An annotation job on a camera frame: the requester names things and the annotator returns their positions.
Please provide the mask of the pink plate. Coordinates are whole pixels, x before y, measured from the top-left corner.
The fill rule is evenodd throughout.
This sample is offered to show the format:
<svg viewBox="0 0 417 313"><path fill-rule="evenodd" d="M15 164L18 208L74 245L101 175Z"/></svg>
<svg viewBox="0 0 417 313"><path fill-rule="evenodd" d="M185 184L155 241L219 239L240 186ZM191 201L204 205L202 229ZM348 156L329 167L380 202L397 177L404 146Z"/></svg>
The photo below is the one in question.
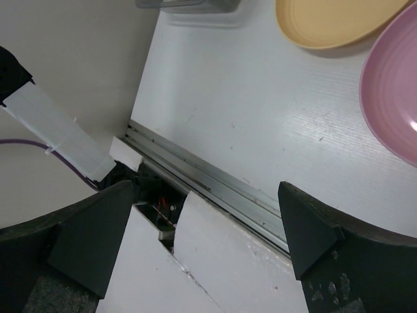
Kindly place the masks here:
<svg viewBox="0 0 417 313"><path fill-rule="evenodd" d="M362 69L359 99L374 137L416 166L416 3L375 41Z"/></svg>

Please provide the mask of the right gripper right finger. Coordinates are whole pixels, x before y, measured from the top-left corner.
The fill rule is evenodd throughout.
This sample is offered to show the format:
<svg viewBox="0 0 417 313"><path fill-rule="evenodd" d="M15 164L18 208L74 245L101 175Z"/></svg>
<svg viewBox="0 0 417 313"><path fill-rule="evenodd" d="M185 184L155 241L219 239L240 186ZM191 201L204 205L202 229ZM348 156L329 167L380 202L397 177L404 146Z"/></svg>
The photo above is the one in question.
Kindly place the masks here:
<svg viewBox="0 0 417 313"><path fill-rule="evenodd" d="M374 226L282 181L281 219L309 312L415 312L416 238Z"/></svg>

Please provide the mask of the orange plate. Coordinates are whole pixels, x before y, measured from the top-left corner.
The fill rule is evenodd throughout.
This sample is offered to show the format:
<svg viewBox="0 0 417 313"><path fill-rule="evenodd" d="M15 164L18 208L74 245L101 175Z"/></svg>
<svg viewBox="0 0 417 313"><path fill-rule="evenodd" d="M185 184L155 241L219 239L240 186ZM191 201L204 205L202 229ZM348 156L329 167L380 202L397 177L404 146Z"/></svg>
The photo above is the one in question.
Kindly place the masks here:
<svg viewBox="0 0 417 313"><path fill-rule="evenodd" d="M276 1L283 35L308 50L328 50L355 43L390 22L410 1Z"/></svg>

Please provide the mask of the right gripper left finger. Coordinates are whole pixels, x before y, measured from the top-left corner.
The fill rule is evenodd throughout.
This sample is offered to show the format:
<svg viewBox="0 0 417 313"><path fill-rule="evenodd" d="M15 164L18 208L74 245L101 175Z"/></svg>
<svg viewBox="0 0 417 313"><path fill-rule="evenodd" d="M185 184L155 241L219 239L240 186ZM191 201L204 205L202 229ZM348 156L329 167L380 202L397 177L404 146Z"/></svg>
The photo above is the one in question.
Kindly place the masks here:
<svg viewBox="0 0 417 313"><path fill-rule="evenodd" d="M133 204L122 181L68 207L1 229L2 312L95 312Z"/></svg>

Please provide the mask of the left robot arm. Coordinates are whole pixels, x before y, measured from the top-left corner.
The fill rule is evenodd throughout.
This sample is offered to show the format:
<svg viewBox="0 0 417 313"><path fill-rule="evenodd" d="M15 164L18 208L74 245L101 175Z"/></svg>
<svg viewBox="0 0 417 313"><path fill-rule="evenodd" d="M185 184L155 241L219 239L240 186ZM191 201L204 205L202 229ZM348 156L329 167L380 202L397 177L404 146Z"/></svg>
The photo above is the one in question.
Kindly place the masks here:
<svg viewBox="0 0 417 313"><path fill-rule="evenodd" d="M95 190L120 181L137 182L137 174L103 153L98 144L34 82L12 53L1 48L1 107L36 135L40 141L9 139L40 147L66 164Z"/></svg>

